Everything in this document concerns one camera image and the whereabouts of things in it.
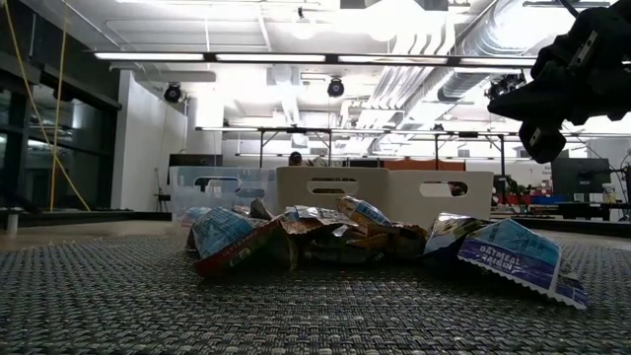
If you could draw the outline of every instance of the security camera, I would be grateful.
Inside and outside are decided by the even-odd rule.
[[[342,79],[332,78],[331,82],[328,84],[328,90],[326,90],[326,92],[332,98],[339,98],[344,95],[344,84],[342,84]]]
[[[165,90],[165,100],[171,104],[178,104],[184,100],[180,83],[169,84],[169,87]]]

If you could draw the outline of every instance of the plastic bin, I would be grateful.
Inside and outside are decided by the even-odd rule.
[[[173,220],[190,207],[249,206],[261,198],[276,210],[276,171],[222,167],[171,167]]]

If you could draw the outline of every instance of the yellow rope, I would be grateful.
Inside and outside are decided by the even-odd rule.
[[[39,115],[39,110],[37,109],[37,105],[35,104],[35,100],[33,98],[33,93],[31,92],[31,86],[29,85],[29,80],[27,79],[27,71],[24,67],[24,63],[22,62],[22,55],[20,54],[20,48],[18,47],[18,40],[16,38],[16,32],[15,29],[13,28],[13,21],[11,20],[11,12],[9,11],[9,0],[6,0],[4,2],[4,7],[6,10],[6,14],[7,14],[7,22],[9,24],[9,32],[11,33],[11,39],[13,40],[13,46],[16,50],[16,56],[18,58],[18,64],[20,64],[20,71],[22,72],[22,79],[24,80],[24,84],[27,88],[27,94],[29,94],[29,100],[31,102],[31,106],[33,107],[33,111],[35,112],[35,116],[37,117],[37,121],[39,122],[39,129],[41,130],[41,133],[43,134],[43,138],[46,141],[46,144],[48,145],[48,149],[51,149],[51,144],[50,144],[50,140],[48,139],[48,135],[46,134],[46,130],[43,129],[43,123],[41,121],[41,115]],[[61,169],[61,172],[63,173],[63,175],[66,177],[66,180],[68,181],[68,184],[70,185],[70,187],[72,188],[72,190],[75,192],[75,194],[77,195],[77,197],[79,198],[79,200],[81,200],[81,203],[83,203],[84,207],[86,208],[86,210],[88,212],[90,212],[90,207],[88,206],[88,204],[86,203],[86,201],[83,199],[83,197],[81,197],[81,194],[79,193],[79,191],[77,191],[77,188],[75,187],[75,184],[72,183],[72,180],[70,179],[70,177],[68,176],[68,173],[66,173],[66,170],[63,168],[63,164],[61,164],[61,161],[59,160],[59,158],[57,157],[56,152],[52,152],[53,155],[53,160],[57,162],[57,164],[59,165],[59,168]]]
[[[61,86],[63,81],[63,68],[66,60],[66,37],[68,33],[68,5],[64,6],[63,11],[63,37],[61,40],[61,58],[59,59],[59,83],[57,85],[57,107],[55,108],[55,129],[52,138],[52,155],[57,156],[57,127],[59,127],[59,109],[61,107]],[[50,212],[55,208],[55,174],[57,161],[52,160],[52,175],[50,176]]]

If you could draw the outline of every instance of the gray carpet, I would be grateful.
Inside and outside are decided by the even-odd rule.
[[[0,354],[631,353],[631,251],[564,248],[587,311],[411,265],[202,281],[168,238],[4,252]]]

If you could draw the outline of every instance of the computer monitor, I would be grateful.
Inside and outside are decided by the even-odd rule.
[[[223,163],[222,155],[171,154],[169,156],[169,169],[171,167],[222,167]],[[170,174],[167,174],[167,184],[170,183]]]
[[[611,182],[608,159],[557,158],[551,166],[554,194],[569,200],[575,193],[601,193],[602,185]]]

